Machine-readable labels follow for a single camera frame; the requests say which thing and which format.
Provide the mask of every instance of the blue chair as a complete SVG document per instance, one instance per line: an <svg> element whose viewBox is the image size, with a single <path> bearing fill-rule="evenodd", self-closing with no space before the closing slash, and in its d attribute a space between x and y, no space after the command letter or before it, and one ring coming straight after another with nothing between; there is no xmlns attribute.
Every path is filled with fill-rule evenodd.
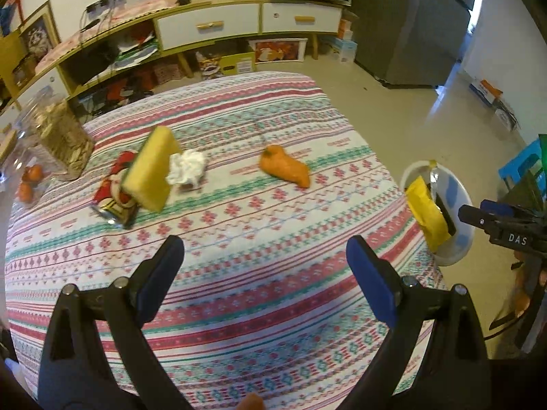
<svg viewBox="0 0 547 410"><path fill-rule="evenodd" d="M511 189L518 181L526 174L526 171L531 170L538 188L545 200L547 197L547 187L545 183L545 172L542 165L542 149L539 145L539 138L530 143L524 148L518 156L506 164L498 171L499 176L505 182L507 189Z"/></svg>

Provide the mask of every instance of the refrigerator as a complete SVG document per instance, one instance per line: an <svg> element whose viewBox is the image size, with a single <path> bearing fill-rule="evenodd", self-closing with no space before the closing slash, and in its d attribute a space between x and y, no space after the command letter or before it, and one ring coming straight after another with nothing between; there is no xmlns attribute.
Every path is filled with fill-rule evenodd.
<svg viewBox="0 0 547 410"><path fill-rule="evenodd" d="M386 86L446 82L475 0L352 0L355 62Z"/></svg>

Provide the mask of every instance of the metal bolt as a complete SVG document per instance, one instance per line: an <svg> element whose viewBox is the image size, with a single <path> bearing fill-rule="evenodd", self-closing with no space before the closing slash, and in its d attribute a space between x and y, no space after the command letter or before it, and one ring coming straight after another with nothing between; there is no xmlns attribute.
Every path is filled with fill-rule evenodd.
<svg viewBox="0 0 547 410"><path fill-rule="evenodd" d="M66 284L61 290L64 295L71 295L72 292L76 289L75 284Z"/></svg>
<svg viewBox="0 0 547 410"><path fill-rule="evenodd" d="M418 279L414 276L403 276L403 284L406 286L416 286L418 284Z"/></svg>
<svg viewBox="0 0 547 410"><path fill-rule="evenodd" d="M465 296L467 294L467 288L462 284L454 285L454 290L456 290L456 293L462 296Z"/></svg>
<svg viewBox="0 0 547 410"><path fill-rule="evenodd" d="M114 281L114 286L116 288L123 288L125 286L128 286L129 279L125 276L122 276L121 278L118 278Z"/></svg>

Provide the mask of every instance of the tile floor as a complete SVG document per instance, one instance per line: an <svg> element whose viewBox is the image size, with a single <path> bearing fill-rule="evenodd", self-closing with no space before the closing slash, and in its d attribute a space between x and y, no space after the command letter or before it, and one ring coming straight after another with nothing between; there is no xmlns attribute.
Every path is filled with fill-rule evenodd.
<svg viewBox="0 0 547 410"><path fill-rule="evenodd" d="M461 179L476 205L484 198L497 198L501 185L497 170L522 148L520 138L503 129L456 72L446 87L435 91L388 90L357 65L338 64L327 56L306 57L302 63L262 64L259 70L300 72L315 79L396 181L410 163L436 159ZM158 90L194 81L198 78L173 81ZM6 201L0 198L0 223L6 222L2 208ZM5 240L1 229L0 239ZM486 334L513 285L509 270L513 261L511 251L489 244L487 236L478 232L469 254L441 270L448 286L462 283L469 288ZM2 302L0 297L0 319ZM489 353L495 346L496 339L489 341Z"/></svg>

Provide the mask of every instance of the table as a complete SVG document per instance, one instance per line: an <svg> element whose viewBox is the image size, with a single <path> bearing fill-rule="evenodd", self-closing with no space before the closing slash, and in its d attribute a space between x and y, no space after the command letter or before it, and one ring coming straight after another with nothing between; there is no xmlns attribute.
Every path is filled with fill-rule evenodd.
<svg viewBox="0 0 547 410"><path fill-rule="evenodd" d="M201 189L172 191L160 214L119 230L88 208L124 150L159 124L207 153ZM143 332L196 409L234 407L255 391L268 408L334 407L359 379L387 328L375 321L345 260L361 234L399 273L441 285L417 223L388 170L310 78L256 72L193 84L86 125L96 147L83 175L54 182L39 205L14 209L6 301L17 355L37 391L40 349L61 287L106 286L130 275L169 234L187 254ZM310 167L311 187L258 169L264 142ZM120 386L131 382L108 328L103 345ZM399 389L431 331L424 325Z"/></svg>

